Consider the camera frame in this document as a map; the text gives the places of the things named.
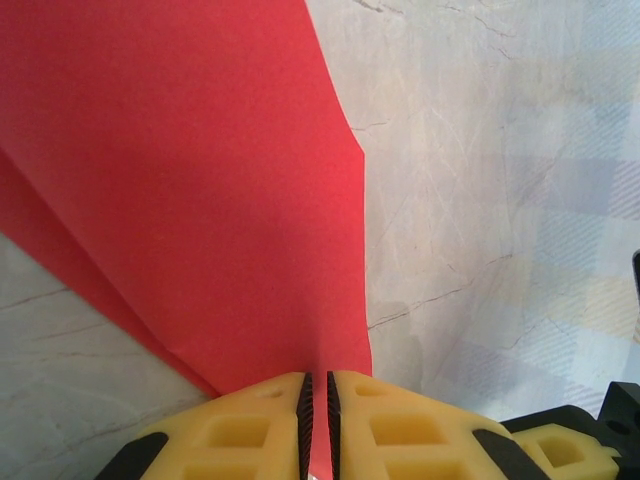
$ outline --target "marble surface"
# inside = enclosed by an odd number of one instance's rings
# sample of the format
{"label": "marble surface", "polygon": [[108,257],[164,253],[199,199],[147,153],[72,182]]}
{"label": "marble surface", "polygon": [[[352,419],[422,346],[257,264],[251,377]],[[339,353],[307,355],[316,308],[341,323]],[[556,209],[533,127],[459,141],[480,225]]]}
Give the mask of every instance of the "marble surface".
{"label": "marble surface", "polygon": [[[640,1],[310,0],[367,155],[375,374],[496,419],[640,382]],[[0,239],[0,478],[201,394]]]}

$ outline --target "red paper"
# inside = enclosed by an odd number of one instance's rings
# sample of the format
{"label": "red paper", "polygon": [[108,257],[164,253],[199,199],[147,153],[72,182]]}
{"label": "red paper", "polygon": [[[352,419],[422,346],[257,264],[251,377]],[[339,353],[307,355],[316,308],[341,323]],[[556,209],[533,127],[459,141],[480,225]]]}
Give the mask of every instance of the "red paper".
{"label": "red paper", "polygon": [[210,392],[370,373],[363,154],[303,1],[11,0],[0,32],[2,231]]}

